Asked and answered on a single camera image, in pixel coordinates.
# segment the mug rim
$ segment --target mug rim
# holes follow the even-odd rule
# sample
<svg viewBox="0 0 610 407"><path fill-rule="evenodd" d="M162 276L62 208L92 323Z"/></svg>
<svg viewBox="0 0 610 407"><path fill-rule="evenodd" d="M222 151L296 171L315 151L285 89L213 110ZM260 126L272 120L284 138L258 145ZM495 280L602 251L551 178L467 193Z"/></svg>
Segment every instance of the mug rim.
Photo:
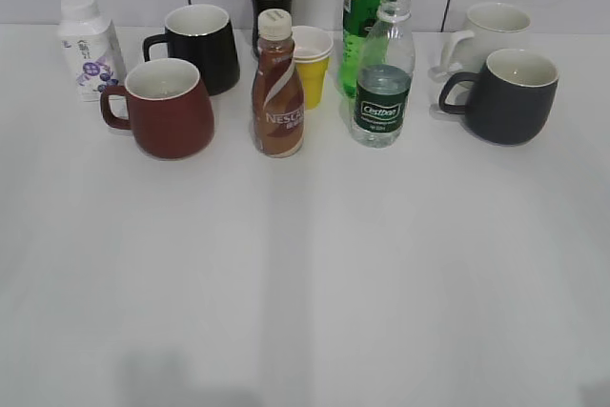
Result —
<svg viewBox="0 0 610 407"><path fill-rule="evenodd" d="M540 85L527 85L524 83L519 83L518 81L514 81L514 80L510 80L505 78L504 76L501 76L499 73L497 73L497 71L494 70L493 68L493 63L491 62L494 58L496 58L499 54L507 54L507 53L519 53L522 55L529 55L529 56L533 56L536 57L537 59L540 59L542 61L545 61L545 63L553 70L554 73L554 77L552 80L540 84ZM522 88L546 88L548 86L552 86L555 83L557 83L559 81L559 69L557 68L557 66L555 65L555 63L553 61L551 61L548 57L543 56L542 54L538 54L537 52L532 52L529 50L522 50L522 49L504 49L504 50L497 50L492 52L487 59L485 60L485 66L487 67L487 69L498 79L513 85L513 86L519 86Z"/></svg>
<svg viewBox="0 0 610 407"><path fill-rule="evenodd" d="M476 10L476 9L480 9L483 7L491 7L491 6L503 6L503 7L508 7L512 10L518 11L520 14L524 15L527 18L527 26L525 26L524 28L521 29L517 29L517 30L506 30L506 29L496 29L496 28L490 28L488 26L484 26L482 24L480 24L479 21L476 21L475 19L473 19L472 17L472 13ZM473 23L474 25L476 25L477 27L481 28L481 29L485 29L486 31L491 31L491 32L502 32L502 33L519 33L519 32L523 32L523 31L527 31L530 26L532 26L532 18L530 17L529 14L527 14L525 11L523 11L522 9L520 9L519 7L513 5L513 4L508 4L506 2L480 2L478 4L475 4L473 6L471 6L467 11L466 11L466 17L468 18L468 21L470 21L471 23Z"/></svg>
<svg viewBox="0 0 610 407"><path fill-rule="evenodd" d="M224 21L222 23L222 26L220 26L219 28L213 29L211 31L207 31L207 32L202 32L202 33L183 33L180 31L177 31L175 28L171 28L169 23L170 23L170 19L177 15L178 13L181 13L183 11L186 10L190 10L190 11L199 11L199 10L215 10L217 12L222 13L222 15L224 16ZM165 20L164 20L164 24L165 24L165 29L167 29L168 31L171 31L173 33L175 33L176 35L182 35L185 37L206 37L208 35L212 35L213 33L217 33L219 31L222 31L223 29L225 29L227 27L227 25L231 22L231 16L229 15L229 13L223 9L222 7L219 7L218 5L213 5L213 4L191 4L191 5L185 5L184 7L180 7L179 9L175 9L170 11L166 16L165 16Z"/></svg>
<svg viewBox="0 0 610 407"><path fill-rule="evenodd" d="M193 76L196 75L196 79L195 79L194 83L191 84L189 86L189 88L184 90L183 92L180 92L180 93L172 95L172 96L163 96L163 97L145 97L145 96L138 94L137 92L133 91L132 88L130 88L130 80L132 80L133 78L138 76L138 74L140 72L147 71L148 68L161 67L161 66L165 66L165 65L172 65L175 67L180 65L180 66L184 67L185 69L188 69L189 71L194 71L195 73L193 74ZM189 92L191 92L192 90L194 90L200 81L201 81L201 74L199 73L199 69L194 64L191 64L189 61L185 61L183 59L177 59L174 57L164 57L164 58L153 59L152 61L144 62L142 64L139 64L135 68L133 68L132 71L130 71L127 74L127 77L125 78L125 89L127 90L127 92L129 94L131 94L133 97L136 97L138 99L150 100L152 102L162 102L164 100L174 100L174 99L183 97L184 95L186 95Z"/></svg>

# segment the plastic cup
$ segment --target plastic cup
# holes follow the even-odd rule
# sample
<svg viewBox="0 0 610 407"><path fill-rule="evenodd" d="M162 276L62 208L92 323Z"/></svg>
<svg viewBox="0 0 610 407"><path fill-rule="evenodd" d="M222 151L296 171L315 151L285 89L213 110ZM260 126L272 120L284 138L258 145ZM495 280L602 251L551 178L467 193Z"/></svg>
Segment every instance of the plastic cup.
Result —
<svg viewBox="0 0 610 407"><path fill-rule="evenodd" d="M320 104L328 70L333 38L322 29L310 26L293 28L295 63L305 91L305 107L312 110Z"/></svg>

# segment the red mug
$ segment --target red mug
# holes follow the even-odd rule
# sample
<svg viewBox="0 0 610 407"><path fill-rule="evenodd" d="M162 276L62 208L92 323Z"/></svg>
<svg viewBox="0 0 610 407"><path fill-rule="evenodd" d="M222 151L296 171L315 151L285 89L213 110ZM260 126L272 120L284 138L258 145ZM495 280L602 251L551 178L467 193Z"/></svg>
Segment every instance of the red mug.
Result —
<svg viewBox="0 0 610 407"><path fill-rule="evenodd" d="M109 97L127 99L129 119L116 117ZM142 150L179 159L203 150L214 137L214 112L199 70L180 59L156 59L133 69L125 86L109 86L100 100L104 121L131 130Z"/></svg>

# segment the bottle label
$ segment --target bottle label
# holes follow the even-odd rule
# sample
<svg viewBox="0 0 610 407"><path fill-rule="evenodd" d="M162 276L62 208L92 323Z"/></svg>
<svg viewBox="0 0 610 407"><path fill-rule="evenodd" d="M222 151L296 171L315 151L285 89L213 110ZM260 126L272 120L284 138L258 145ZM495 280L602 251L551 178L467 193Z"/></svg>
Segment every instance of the bottle label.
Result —
<svg viewBox="0 0 610 407"><path fill-rule="evenodd" d="M343 29L351 35L366 37L377 19L381 0L344 0Z"/></svg>
<svg viewBox="0 0 610 407"><path fill-rule="evenodd" d="M101 92L125 78L113 26L109 33L61 37L61 41L81 100L97 102Z"/></svg>
<svg viewBox="0 0 610 407"><path fill-rule="evenodd" d="M375 94L358 83L354 120L369 132L390 133L402 127L409 90L398 94Z"/></svg>
<svg viewBox="0 0 610 407"><path fill-rule="evenodd" d="M295 153L303 141L305 99L293 52L294 46L276 53L263 49L258 62L254 132L258 148L269 156Z"/></svg>

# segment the mug handle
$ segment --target mug handle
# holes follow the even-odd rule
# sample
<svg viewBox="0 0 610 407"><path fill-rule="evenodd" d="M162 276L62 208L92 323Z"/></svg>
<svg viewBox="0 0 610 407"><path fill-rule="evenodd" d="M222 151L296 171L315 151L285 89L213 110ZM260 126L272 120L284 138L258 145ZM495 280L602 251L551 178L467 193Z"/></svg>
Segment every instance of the mug handle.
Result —
<svg viewBox="0 0 610 407"><path fill-rule="evenodd" d="M442 89L440 93L440 98L438 99L438 106L445 113L449 114L466 114L466 106L463 105L449 105L446 103L447 97L449 93L458 83L462 83L464 81L473 81L475 83L478 82L478 73L471 73L469 71L463 71L461 73L456 73L449 81L445 84L445 87Z"/></svg>
<svg viewBox="0 0 610 407"><path fill-rule="evenodd" d="M144 39L144 43L142 43L144 61L149 62L151 60L151 46L158 43L168 43L168 37L165 33L153 35L152 37L147 37Z"/></svg>
<svg viewBox="0 0 610 407"><path fill-rule="evenodd" d="M102 92L100 106L104 121L106 121L106 124L108 124L111 128L120 129L122 131L130 131L132 128L130 120L118 118L114 116L114 113L112 113L111 103L109 100L111 95L121 95L123 97L127 97L127 90L124 86L108 86L104 92Z"/></svg>
<svg viewBox="0 0 610 407"><path fill-rule="evenodd" d="M442 47L442 54L440 55L440 68L443 71L448 72L449 66L451 65L451 59L454 57L454 52L456 52L456 46L458 43L474 37L475 33L472 31L458 31L449 35L449 40L447 40L445 46Z"/></svg>

